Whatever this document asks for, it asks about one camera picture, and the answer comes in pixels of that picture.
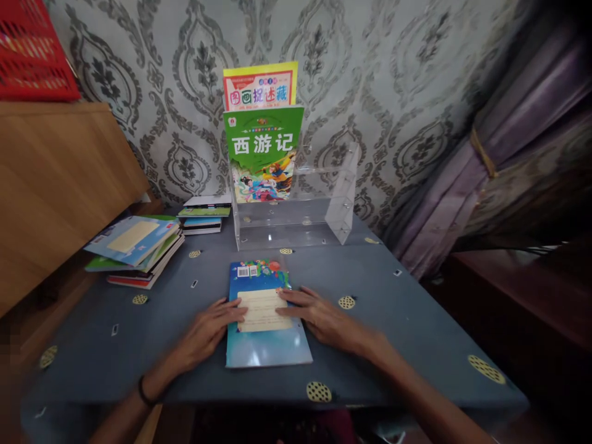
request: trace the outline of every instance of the barcode sticker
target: barcode sticker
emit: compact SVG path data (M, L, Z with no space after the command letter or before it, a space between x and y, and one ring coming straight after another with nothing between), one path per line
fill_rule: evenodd
M237 267L236 273L239 278L248 278L249 277L249 267Z

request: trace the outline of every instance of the curtain tie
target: curtain tie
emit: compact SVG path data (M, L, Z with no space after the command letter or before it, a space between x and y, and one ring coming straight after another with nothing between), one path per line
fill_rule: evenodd
M477 130L475 129L474 125L473 125L473 129L471 131L471 145L473 146L475 151L477 151L477 153L481 157L481 162L483 162L483 164L485 165L485 168L487 168L487 173L489 174L489 178L490 179L496 178L498 176L498 172L495 170L495 164L493 163L491 158L485 152L483 145L481 145L481 142L479 141L479 137L477 136Z

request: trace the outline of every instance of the clear acrylic book stand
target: clear acrylic book stand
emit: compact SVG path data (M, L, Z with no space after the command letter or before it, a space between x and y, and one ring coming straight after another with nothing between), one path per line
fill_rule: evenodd
M239 251L343 245L352 231L359 157L360 147L353 142L317 152L304 146L296 156L288 199L236 203L232 190ZM307 160L316 159L318 163L321 158L331 166L313 166Z

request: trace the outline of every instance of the red plastic crate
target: red plastic crate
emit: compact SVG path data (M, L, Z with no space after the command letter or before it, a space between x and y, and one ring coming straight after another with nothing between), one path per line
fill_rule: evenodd
M80 98L41 0L0 0L0 100Z

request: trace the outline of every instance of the book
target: book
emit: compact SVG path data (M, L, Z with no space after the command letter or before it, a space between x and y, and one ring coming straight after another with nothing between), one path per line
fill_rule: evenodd
M222 218L187 218L183 220L183 234L211 234L222 230Z
M200 229L185 229L183 234L185 236L191 236L193 234L213 234L222 231L221 227L217 228L200 228Z
M182 236L182 234L180 234L180 231L178 230L178 232L167 237L167 239L162 243L162 245L159 248L157 248L154 251L154 253L152 254L153 259L150 261L151 264L148 267L143 268L143 269L139 269L139 270L120 270L120 271L112 274L111 276L129 277L129 278L138 277L138 279L139 278L143 278L143 279L149 278L153 269L158 266L158 264L160 263L163 256L165 256L167 254L169 249L172 248L172 246L174 246L175 242L181 236Z
M193 196L183 205L185 208L226 208L232 204L230 193L215 196Z
M130 216L104 229L84 249L137 266L178 228L176 220Z
M183 220L183 228L199 228L205 226L219 226L222 218L187 218Z
M175 216L166 215L146 215L144 217L158 220L176 221ZM124 262L119 262L114 259L107 258L101 255L95 255L94 258L84 267L84 269L90 273L98 273L102 271L132 271L132 270L143 270L148 271L154 265L157 256L158 249L155 249L152 253L146 256L140 264L133 266Z
M184 208L177 217L228 217L230 215L230 207L222 208Z
M302 106L224 113L237 203L290 196L303 116Z
M171 260L175 252L179 249L179 247L184 241L184 236L180 236L179 239L177 239L177 241L171 246L171 248L169 248L166 254L163 257L161 257L158 263L154 266L154 268L150 272L150 276L130 277L111 275L107 276L107 282L116 285L123 285L127 287L135 287L150 290L152 286L156 283L157 279L160 277L164 269L166 268L168 262Z
M223 71L226 111L296 104L298 62Z
M231 263L229 300L240 297L240 306L248 306L249 311L244 323L228 325L226 367L283 366L313 361L302 321L275 312L276 307L287 306L277 296L277 290L289 285L285 266L276 260Z

